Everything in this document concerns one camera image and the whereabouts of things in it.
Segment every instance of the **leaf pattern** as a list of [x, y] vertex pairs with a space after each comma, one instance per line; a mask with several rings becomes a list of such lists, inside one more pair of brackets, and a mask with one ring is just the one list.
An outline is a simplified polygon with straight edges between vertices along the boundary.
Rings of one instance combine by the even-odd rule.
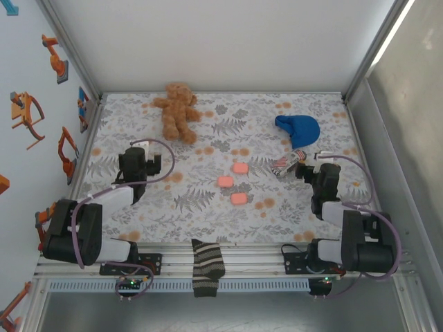
[[[163, 140], [161, 110], [149, 105], [154, 98], [164, 95], [108, 95], [80, 198], [110, 186], [118, 172], [118, 154], [129, 147], [129, 142], [145, 136]], [[271, 173], [274, 161], [290, 149], [285, 143], [289, 136], [274, 125], [274, 118], [280, 113], [306, 114], [317, 119], [320, 137], [303, 148], [308, 163], [314, 152], [321, 149], [358, 158], [340, 95], [198, 93], [197, 99], [197, 110], [215, 113], [213, 117], [203, 117], [201, 122], [188, 123], [197, 133], [197, 142], [167, 142], [176, 157], [171, 177], [147, 185], [138, 203], [104, 220], [103, 235], [118, 237], [136, 230], [141, 233], [141, 241], [182, 242], [197, 237], [203, 241], [259, 243], [290, 242], [295, 234], [307, 230], [317, 237], [340, 236], [339, 228], [311, 213], [310, 185], [296, 179], [293, 173], [283, 178]], [[289, 109], [278, 107], [285, 102], [290, 104]], [[160, 176], [164, 175], [172, 159], [162, 146], [151, 145], [150, 153], [153, 152], [163, 156]], [[235, 161], [248, 163], [247, 175], [232, 174], [230, 168]], [[346, 161], [337, 163], [342, 167], [338, 195], [343, 200], [368, 198], [361, 171]], [[217, 187], [217, 178], [222, 175], [233, 176], [232, 188]], [[234, 192], [246, 192], [248, 203], [232, 205], [230, 195]], [[260, 208], [258, 203], [269, 199], [275, 204]]]

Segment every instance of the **brown teddy bear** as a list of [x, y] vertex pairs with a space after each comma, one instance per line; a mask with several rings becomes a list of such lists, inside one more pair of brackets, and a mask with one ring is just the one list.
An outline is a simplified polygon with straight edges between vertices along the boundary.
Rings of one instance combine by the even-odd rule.
[[163, 136], [166, 140], [176, 140], [180, 137], [184, 143], [194, 144], [197, 135], [188, 128], [186, 121], [200, 121], [200, 112], [191, 107], [197, 103], [197, 97], [185, 83], [168, 84], [166, 92], [168, 99], [154, 99], [154, 106], [163, 110]]

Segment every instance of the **blue hat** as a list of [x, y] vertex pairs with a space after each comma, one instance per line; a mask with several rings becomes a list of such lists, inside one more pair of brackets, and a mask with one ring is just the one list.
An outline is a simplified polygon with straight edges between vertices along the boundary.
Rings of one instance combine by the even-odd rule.
[[275, 125], [288, 132], [293, 149], [306, 147], [320, 136], [318, 122], [311, 116], [278, 116]]

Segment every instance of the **white wall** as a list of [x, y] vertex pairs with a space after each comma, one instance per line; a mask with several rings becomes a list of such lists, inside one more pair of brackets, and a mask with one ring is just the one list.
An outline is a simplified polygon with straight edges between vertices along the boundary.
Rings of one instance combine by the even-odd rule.
[[102, 91], [345, 91], [393, 0], [51, 0]]
[[[57, 143], [65, 126], [80, 152], [87, 131], [80, 134], [78, 120], [78, 87], [80, 78], [72, 66], [69, 80], [60, 85], [49, 62], [49, 52], [42, 46], [42, 34], [53, 37], [35, 1], [14, 0], [19, 16], [6, 16], [0, 6], [0, 174], [10, 180], [10, 188], [0, 194], [0, 310], [31, 279], [39, 256], [38, 236], [34, 227], [36, 211], [44, 211], [69, 187], [57, 155]], [[62, 59], [64, 51], [55, 46]], [[26, 151], [34, 142], [30, 132], [21, 125], [11, 126], [10, 93], [27, 91], [40, 103], [45, 119], [35, 130], [45, 139]], [[31, 107], [33, 119], [37, 111]], [[74, 158], [65, 143], [65, 154]]]

